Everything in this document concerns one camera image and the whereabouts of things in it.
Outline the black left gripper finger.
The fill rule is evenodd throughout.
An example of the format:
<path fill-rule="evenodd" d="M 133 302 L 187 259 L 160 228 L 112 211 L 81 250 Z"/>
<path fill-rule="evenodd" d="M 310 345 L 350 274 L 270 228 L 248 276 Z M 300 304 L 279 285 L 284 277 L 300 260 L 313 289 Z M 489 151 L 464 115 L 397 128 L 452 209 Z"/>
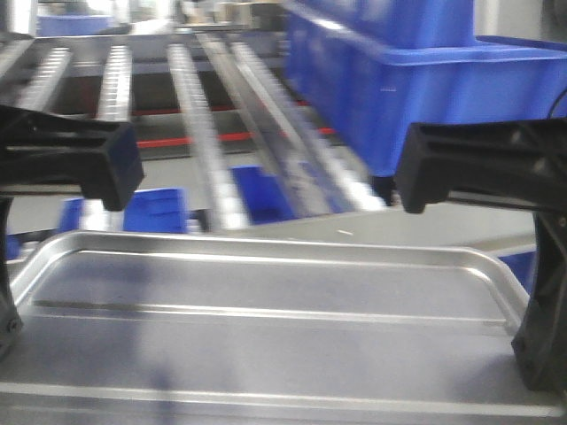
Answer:
<path fill-rule="evenodd" d="M 12 197 L 1 196 L 1 359 L 14 346 L 23 328 L 12 295 L 7 265 L 7 221 L 11 207 Z"/>

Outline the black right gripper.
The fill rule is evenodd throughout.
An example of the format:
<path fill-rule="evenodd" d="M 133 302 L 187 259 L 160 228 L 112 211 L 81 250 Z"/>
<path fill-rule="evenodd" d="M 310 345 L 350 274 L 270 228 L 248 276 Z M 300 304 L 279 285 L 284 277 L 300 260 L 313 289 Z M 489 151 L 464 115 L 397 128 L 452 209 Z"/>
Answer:
<path fill-rule="evenodd" d="M 413 123 L 394 181 L 408 213 L 455 192 L 471 194 L 474 204 L 563 213 L 566 120 Z"/>

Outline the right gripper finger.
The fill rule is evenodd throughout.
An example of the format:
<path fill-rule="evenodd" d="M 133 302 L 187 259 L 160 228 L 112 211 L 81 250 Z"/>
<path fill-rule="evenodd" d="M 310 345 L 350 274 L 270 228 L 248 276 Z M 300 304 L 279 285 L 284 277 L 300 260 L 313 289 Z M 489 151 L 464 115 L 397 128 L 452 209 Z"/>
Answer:
<path fill-rule="evenodd" d="M 566 392 L 566 217 L 533 215 L 534 283 L 512 348 L 529 390 Z"/>

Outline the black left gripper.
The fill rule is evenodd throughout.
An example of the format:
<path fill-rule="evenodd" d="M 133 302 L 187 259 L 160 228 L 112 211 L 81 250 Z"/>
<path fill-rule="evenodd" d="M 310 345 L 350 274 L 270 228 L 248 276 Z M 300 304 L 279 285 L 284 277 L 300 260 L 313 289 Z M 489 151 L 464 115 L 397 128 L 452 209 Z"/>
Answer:
<path fill-rule="evenodd" d="M 131 123 L 1 107 L 3 197 L 80 193 L 118 212 L 143 178 Z"/>

